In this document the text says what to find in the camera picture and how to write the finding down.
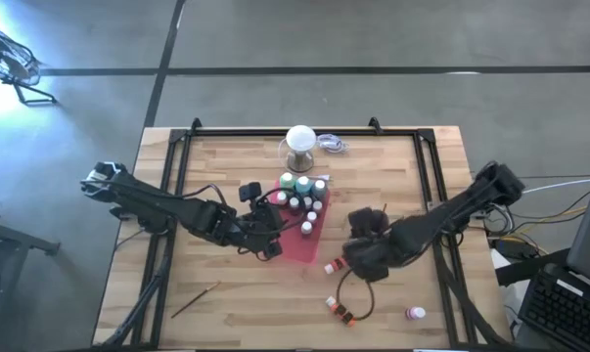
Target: desk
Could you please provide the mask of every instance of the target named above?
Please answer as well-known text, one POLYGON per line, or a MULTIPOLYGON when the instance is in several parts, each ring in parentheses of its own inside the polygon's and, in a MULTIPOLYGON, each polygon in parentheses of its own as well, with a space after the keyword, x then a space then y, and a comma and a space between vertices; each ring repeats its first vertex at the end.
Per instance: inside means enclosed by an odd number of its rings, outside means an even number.
MULTIPOLYGON (((460 130, 446 126, 434 127, 433 131, 447 192, 453 197, 472 181, 460 130)), ((156 187, 162 175, 169 134, 169 128, 146 129, 136 161, 135 176, 156 187)), ((448 347, 431 250, 407 268, 391 269, 386 280, 373 284, 375 312, 353 328, 340 323, 325 305, 327 297, 335 295, 340 275, 326 275, 323 266, 340 255, 340 247, 348 238, 348 212, 364 206, 382 208, 386 203, 386 212, 393 220, 425 211, 411 139, 376 136, 343 139, 350 146, 347 154, 317 151, 315 166, 309 172, 332 177, 331 206, 316 264, 294 264, 279 257, 263 263, 252 255, 238 255, 235 248, 219 247, 190 236, 183 228, 178 229, 160 348, 448 347), (170 319, 172 313, 216 281, 222 284, 170 319), (427 316, 420 321, 407 321, 404 311, 411 306, 425 307, 427 316)), ((284 172, 276 153, 280 140, 281 137, 257 136, 193 137, 184 193, 214 183, 239 213, 248 212, 248 206, 238 202, 238 188, 252 181, 260 182, 263 191, 273 188, 275 180, 284 172)), ((171 184, 176 182, 176 167, 171 184)), ((216 199, 210 193, 202 196, 216 199)), ((118 240, 136 229, 135 223, 123 224, 118 240)), ((495 330, 510 338, 486 239, 480 231, 467 231, 465 235, 460 252, 469 295, 495 330)), ((148 242, 147 235, 137 237, 114 255, 93 342, 110 336, 135 303, 148 242)), ((368 290, 354 276, 347 279, 341 296, 356 315, 368 309, 368 290)), ((457 304, 454 307, 456 324, 463 336, 461 312, 457 304)), ((149 323, 147 319, 145 331, 150 329, 149 323)))

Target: red tray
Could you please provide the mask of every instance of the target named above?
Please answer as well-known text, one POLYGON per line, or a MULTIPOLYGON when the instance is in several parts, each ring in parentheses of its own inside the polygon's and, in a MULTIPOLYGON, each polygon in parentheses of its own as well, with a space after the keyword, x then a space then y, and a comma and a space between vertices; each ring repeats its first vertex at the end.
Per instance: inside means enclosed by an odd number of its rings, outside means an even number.
MULTIPOLYGON (((280 187, 279 180, 275 183, 275 188, 280 187)), ((271 195, 270 201, 277 202, 277 193, 271 195)), ((316 223, 313 224, 312 233, 309 237, 304 238, 301 234, 301 226, 295 226, 286 231, 282 231, 279 243, 282 245, 282 257, 291 259, 305 264, 314 264, 316 262, 316 252, 318 251, 318 242, 321 240, 321 232, 323 231, 323 222, 325 221, 325 213, 330 206, 330 191, 325 193, 323 199, 323 209, 320 214, 317 214, 316 223)), ((283 220, 288 220, 292 223, 299 219, 301 214, 292 215, 289 210, 280 210, 280 215, 283 220)))

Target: gray floor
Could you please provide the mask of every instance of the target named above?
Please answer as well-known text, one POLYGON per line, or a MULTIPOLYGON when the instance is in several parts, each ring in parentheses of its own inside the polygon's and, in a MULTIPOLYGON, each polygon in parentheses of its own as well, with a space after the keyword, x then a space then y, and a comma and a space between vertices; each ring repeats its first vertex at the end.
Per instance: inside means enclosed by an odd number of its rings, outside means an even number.
MULTIPOLYGON (((158 67, 175 0, 0 0, 0 28, 51 68, 158 67)), ((195 0, 171 66, 590 65, 590 0, 195 0)), ((61 241, 28 258, 0 351, 87 346, 118 223, 79 191, 98 160, 133 165, 155 77, 43 77, 56 107, 0 84, 0 223, 61 241)), ((155 126, 457 124, 472 170, 537 187, 590 175, 590 73, 169 76, 155 126)), ((549 214, 590 185, 527 195, 549 214)), ((547 250, 576 223, 536 228, 547 250)))

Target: black keyboard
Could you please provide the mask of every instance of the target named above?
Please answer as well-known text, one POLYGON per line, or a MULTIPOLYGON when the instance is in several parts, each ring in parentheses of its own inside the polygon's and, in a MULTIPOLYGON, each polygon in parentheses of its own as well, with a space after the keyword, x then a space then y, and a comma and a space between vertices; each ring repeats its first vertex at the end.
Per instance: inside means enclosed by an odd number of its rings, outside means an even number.
POLYGON ((531 279, 519 318, 575 351, 590 351, 590 286, 556 265, 531 279))

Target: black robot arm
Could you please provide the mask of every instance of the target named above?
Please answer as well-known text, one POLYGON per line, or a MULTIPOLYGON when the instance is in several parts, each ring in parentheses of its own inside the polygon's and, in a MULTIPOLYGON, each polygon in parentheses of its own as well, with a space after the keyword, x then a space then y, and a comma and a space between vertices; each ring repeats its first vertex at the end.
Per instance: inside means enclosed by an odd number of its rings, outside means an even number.
POLYGON ((192 198, 209 186, 186 196, 174 196, 136 179, 119 163, 98 162, 81 183, 86 196, 117 204, 111 214, 118 218, 133 214, 149 233, 163 234, 178 220, 192 235, 221 246, 262 253, 266 259, 282 253, 277 239, 284 223, 267 197, 255 200, 261 194, 258 183, 240 188, 240 199, 250 200, 251 212, 239 217, 220 191, 221 202, 192 198))
POLYGON ((521 198, 523 189, 522 182, 506 165, 491 162, 464 192, 427 214, 400 219, 375 231, 380 218, 386 215, 370 208, 357 210, 349 214, 352 235, 342 247, 343 258, 361 279, 384 279, 388 267, 412 263, 437 238, 463 231, 471 214, 489 211, 492 204, 510 205, 521 198))

